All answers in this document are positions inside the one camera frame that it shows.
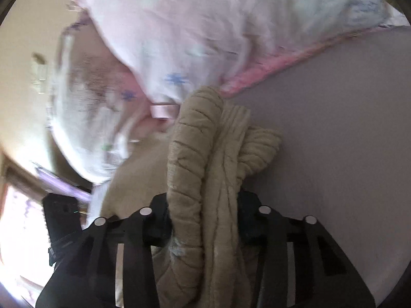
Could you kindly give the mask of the cream cable knit sweater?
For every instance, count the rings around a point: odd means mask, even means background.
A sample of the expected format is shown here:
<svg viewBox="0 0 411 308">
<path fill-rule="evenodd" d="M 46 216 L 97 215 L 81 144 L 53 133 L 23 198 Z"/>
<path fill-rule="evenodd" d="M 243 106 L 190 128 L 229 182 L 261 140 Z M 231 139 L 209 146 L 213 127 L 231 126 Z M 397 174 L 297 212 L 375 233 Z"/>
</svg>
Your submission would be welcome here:
<svg viewBox="0 0 411 308">
<path fill-rule="evenodd" d="M 165 193 L 171 239 L 153 250 L 162 307 L 248 307 L 256 250 L 239 239 L 237 196 L 279 151 L 276 131 L 210 87 L 191 94 L 167 133 L 137 143 L 116 171 L 101 216 L 127 218 Z"/>
</svg>

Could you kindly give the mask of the pink floral pillow left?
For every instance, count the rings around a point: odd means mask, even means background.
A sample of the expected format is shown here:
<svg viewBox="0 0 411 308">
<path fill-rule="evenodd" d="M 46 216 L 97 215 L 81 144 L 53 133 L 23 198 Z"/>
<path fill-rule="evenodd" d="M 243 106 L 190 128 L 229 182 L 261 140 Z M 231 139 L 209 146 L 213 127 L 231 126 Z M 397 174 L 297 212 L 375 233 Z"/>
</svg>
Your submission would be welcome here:
<svg viewBox="0 0 411 308">
<path fill-rule="evenodd" d="M 134 144 L 164 131 L 179 106 L 154 104 L 81 12 L 61 33 L 50 78 L 48 120 L 71 167 L 93 184 L 109 180 Z"/>
</svg>

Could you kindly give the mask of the pink floral pillow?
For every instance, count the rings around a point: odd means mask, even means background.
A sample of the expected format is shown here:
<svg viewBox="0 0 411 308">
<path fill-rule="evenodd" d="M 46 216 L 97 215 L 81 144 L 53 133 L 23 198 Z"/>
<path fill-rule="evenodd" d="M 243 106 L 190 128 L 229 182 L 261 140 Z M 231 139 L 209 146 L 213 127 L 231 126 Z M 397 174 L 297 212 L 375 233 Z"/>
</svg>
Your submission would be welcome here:
<svg viewBox="0 0 411 308">
<path fill-rule="evenodd" d="M 405 26 L 385 0 L 70 0 L 124 66 L 111 97 L 170 118 L 203 85 L 233 93 L 345 35 Z"/>
<path fill-rule="evenodd" d="M 164 131 L 179 106 L 154 104 L 81 12 L 61 33 L 50 78 L 48 120 L 71 167 L 93 184 L 109 180 L 134 144 Z"/>
</svg>

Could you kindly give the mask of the lavender bed sheet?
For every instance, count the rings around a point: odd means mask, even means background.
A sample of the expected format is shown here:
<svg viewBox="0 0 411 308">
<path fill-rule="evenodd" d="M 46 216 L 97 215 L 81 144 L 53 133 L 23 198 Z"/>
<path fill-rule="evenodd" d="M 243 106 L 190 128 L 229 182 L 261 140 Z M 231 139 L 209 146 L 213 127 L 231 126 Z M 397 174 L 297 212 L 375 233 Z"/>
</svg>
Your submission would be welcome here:
<svg viewBox="0 0 411 308">
<path fill-rule="evenodd" d="M 371 292 L 410 306 L 410 29 L 371 33 L 248 90 L 236 105 L 279 151 L 241 190 L 313 216 Z"/>
</svg>

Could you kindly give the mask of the pink floral pillow right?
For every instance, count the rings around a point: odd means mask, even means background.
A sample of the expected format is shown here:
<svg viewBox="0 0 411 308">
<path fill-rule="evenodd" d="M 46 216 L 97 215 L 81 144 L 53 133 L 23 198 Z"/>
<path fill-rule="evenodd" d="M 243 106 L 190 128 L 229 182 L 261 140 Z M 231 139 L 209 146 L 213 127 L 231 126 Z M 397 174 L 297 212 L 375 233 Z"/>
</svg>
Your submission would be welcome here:
<svg viewBox="0 0 411 308">
<path fill-rule="evenodd" d="M 405 26 L 385 0 L 70 0 L 124 66 L 111 97 L 170 118 L 203 85 L 233 93 L 345 35 Z"/>
</svg>

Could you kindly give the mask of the wall mounted television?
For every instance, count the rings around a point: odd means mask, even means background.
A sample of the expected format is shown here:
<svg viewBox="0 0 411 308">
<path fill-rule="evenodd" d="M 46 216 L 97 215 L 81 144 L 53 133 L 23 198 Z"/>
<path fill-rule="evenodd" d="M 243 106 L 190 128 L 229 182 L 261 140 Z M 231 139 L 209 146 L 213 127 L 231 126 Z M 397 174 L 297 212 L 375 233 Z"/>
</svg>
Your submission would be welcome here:
<svg viewBox="0 0 411 308">
<path fill-rule="evenodd" d="M 57 175 L 38 163 L 34 163 L 34 168 L 37 178 L 53 193 L 75 197 L 85 204 L 91 203 L 92 183 L 78 174 L 71 178 Z"/>
</svg>

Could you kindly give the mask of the bright window with frame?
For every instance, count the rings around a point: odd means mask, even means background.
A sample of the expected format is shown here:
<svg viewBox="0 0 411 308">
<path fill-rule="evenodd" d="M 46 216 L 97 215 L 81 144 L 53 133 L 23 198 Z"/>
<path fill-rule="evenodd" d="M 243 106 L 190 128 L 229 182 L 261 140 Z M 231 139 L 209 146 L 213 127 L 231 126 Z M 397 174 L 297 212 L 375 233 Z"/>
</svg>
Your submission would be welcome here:
<svg viewBox="0 0 411 308">
<path fill-rule="evenodd" d="M 1 155 L 1 284 L 29 307 L 52 274 L 40 205 L 45 194 L 33 175 Z"/>
</svg>

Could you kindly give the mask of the white wall switch panel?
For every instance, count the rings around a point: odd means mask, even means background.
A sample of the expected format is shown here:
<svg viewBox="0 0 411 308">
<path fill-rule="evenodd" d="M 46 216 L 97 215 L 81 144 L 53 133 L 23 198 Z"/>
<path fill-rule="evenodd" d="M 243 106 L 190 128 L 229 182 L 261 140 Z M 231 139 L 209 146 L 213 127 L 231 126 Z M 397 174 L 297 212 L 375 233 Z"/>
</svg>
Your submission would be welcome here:
<svg viewBox="0 0 411 308">
<path fill-rule="evenodd" d="M 47 92 L 48 62 L 38 53 L 31 54 L 31 86 L 38 94 Z"/>
</svg>

